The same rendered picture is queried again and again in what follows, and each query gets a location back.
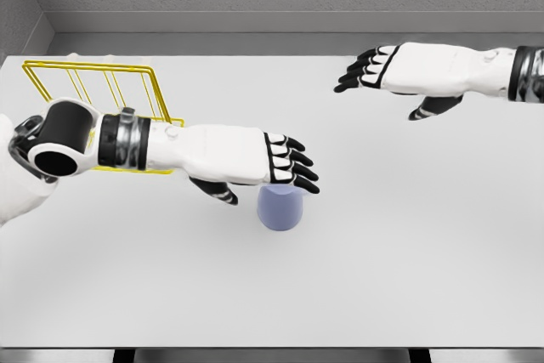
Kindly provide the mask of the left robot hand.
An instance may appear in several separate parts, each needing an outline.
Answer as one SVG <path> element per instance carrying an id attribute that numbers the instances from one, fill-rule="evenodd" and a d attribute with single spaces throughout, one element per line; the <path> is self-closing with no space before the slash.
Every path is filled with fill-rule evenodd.
<path id="1" fill-rule="evenodd" d="M 225 125 L 195 126 L 187 132 L 185 172 L 199 189 L 226 204 L 238 204 L 233 184 L 286 184 L 310 194 L 320 192 L 313 161 L 292 137 Z"/>

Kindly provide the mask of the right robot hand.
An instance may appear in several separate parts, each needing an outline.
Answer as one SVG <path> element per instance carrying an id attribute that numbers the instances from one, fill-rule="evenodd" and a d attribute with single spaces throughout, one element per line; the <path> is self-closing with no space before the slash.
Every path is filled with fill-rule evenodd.
<path id="1" fill-rule="evenodd" d="M 339 77 L 333 91 L 381 89 L 403 96 L 421 95 L 408 119 L 421 121 L 459 105 L 467 91 L 466 77 L 457 72 L 462 48 L 427 43 L 378 46 L 360 54 Z"/>

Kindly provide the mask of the pale blue cup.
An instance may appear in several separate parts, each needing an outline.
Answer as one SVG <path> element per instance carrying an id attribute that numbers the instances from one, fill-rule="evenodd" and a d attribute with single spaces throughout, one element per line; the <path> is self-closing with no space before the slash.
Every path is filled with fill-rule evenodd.
<path id="1" fill-rule="evenodd" d="M 287 184 L 267 184 L 258 193 L 258 217 L 273 231 L 288 231 L 303 216 L 303 190 Z"/>

